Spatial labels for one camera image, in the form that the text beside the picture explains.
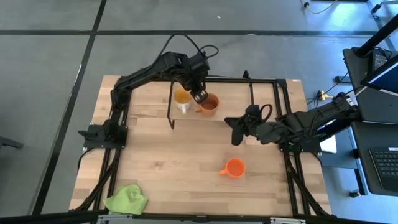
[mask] wooden tabletop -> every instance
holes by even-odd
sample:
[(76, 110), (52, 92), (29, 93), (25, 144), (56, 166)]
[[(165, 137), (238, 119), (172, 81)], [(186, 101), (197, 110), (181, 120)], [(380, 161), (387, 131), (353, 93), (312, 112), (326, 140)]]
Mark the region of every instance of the wooden tabletop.
[[(109, 115), (109, 92), (118, 76), (104, 76), (93, 115), (102, 124)], [(287, 80), (292, 111), (306, 111), (300, 80)], [(253, 137), (240, 146), (231, 145), (231, 128), (226, 116), (241, 116), (250, 104), (247, 83), (207, 83), (206, 90), (219, 96), (215, 117), (195, 113), (192, 102), (187, 114), (171, 105), (171, 130), (167, 120), (170, 82), (151, 82), (132, 92), (127, 125), (128, 140), (123, 149), (116, 181), (138, 184), (149, 197), (145, 213), (207, 215), (292, 215), (283, 155), (275, 144), (261, 145)], [(272, 85), (253, 84), (254, 102), (275, 105)], [(283, 106), (282, 90), (279, 90)], [(276, 111), (270, 120), (274, 120)], [(76, 208), (96, 185), (104, 150), (87, 154), (80, 166), (70, 208)], [(219, 175), (230, 158), (240, 158), (246, 173), (240, 179)], [(318, 203), (328, 212), (330, 206), (319, 161), (311, 154), (301, 155), (305, 183)], [(301, 197), (296, 186), (299, 210)]]

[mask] orange cup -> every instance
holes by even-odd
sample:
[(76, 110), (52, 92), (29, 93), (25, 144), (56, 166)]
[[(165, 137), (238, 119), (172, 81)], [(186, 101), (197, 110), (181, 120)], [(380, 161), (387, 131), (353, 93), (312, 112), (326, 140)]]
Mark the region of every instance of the orange cup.
[(201, 112), (203, 116), (214, 116), (219, 104), (218, 97), (214, 93), (209, 93), (207, 98), (198, 105), (195, 112)]
[(241, 159), (233, 158), (230, 159), (226, 165), (225, 169), (220, 171), (221, 175), (228, 174), (232, 178), (239, 178), (244, 174), (244, 163)]

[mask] gray floor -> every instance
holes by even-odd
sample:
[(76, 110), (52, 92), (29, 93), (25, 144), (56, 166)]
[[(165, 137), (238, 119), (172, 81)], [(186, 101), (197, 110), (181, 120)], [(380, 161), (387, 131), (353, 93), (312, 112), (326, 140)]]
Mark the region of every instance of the gray floor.
[[(319, 9), (328, 2), (311, 2)], [(100, 5), (90, 1), (0, 0), (0, 30), (90, 30)], [(398, 12), (383, 6), (383, 23)], [(108, 0), (100, 30), (304, 30), (375, 31), (377, 24), (365, 3), (339, 2), (323, 14), (304, 11), (300, 1), (144, 1)], [(83, 139), (77, 131), (91, 120), (103, 75), (126, 75), (150, 64), (166, 35), (97, 36), (68, 127), (65, 142), (45, 203), (44, 212), (68, 209)], [(397, 34), (391, 40), (398, 47)], [(210, 59), (211, 73), (240, 77), (249, 70), (256, 78), (299, 78), (305, 94), (333, 85), (344, 75), (344, 48), (360, 46), (369, 37), (193, 35), (199, 46), (214, 44), (220, 54)], [(78, 72), (88, 36), (0, 35), (0, 136), (25, 142), (22, 150), (0, 150), (0, 217), (30, 211), (42, 169), (57, 132)], [(167, 50), (194, 54), (182, 37)], [(349, 91), (339, 85), (330, 92)], [(396, 223), (398, 198), (369, 195), (349, 198), (357, 189), (352, 170), (324, 169), (333, 213), (354, 218)]]

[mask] laptop screen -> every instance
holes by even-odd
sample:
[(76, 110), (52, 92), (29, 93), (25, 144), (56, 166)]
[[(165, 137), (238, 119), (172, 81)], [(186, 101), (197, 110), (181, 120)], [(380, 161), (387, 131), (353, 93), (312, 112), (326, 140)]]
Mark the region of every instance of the laptop screen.
[(398, 62), (368, 82), (369, 84), (378, 86), (380, 91), (398, 95)]

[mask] green cloth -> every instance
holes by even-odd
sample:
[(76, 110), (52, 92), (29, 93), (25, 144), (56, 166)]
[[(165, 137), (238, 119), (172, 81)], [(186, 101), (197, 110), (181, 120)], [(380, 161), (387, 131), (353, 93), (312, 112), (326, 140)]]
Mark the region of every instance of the green cloth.
[(134, 215), (141, 215), (147, 202), (148, 197), (141, 194), (141, 189), (136, 184), (120, 186), (116, 194), (104, 199), (109, 211)]

